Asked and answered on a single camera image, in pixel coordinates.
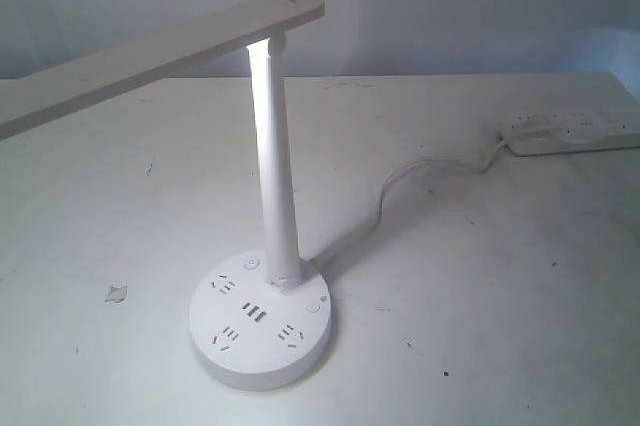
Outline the white power strip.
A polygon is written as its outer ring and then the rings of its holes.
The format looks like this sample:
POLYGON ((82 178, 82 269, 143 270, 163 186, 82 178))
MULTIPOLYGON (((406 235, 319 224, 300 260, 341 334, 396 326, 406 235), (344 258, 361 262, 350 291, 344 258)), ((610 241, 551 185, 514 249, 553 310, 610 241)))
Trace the white power strip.
POLYGON ((499 135, 518 156, 635 149, 639 146, 639 108, 565 109, 519 113, 502 122, 499 135), (520 125, 527 116, 546 115, 552 122, 543 138, 524 136, 520 125))

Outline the grey paper scrap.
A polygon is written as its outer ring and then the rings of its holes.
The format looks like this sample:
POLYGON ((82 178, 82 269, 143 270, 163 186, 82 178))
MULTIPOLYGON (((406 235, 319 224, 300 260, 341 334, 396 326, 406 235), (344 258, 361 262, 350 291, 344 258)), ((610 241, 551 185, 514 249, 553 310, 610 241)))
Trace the grey paper scrap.
POLYGON ((106 294, 104 302, 119 304, 126 300, 128 293, 128 286, 111 286, 109 292, 106 294))

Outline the white desk lamp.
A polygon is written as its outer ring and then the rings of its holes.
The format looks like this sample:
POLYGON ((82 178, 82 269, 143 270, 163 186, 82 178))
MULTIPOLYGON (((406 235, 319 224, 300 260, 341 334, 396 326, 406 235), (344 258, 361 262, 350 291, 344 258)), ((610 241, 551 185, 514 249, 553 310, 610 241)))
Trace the white desk lamp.
POLYGON ((248 52, 264 246, 216 265, 189 307, 196 354, 218 381, 268 391, 307 374, 331 333, 323 276, 301 258, 281 57, 286 33, 325 13, 323 0, 249 0, 184 25, 30 74, 1 88, 11 138, 238 49, 248 52))

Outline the white plug in strip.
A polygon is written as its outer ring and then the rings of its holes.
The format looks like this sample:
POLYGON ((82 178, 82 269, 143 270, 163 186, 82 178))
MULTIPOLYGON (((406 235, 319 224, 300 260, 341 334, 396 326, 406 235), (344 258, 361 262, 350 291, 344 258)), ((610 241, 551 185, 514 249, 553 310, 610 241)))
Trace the white plug in strip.
POLYGON ((520 129, 524 136, 531 138, 543 138, 549 134, 552 122, 548 116, 538 114, 527 116, 521 123, 520 129))

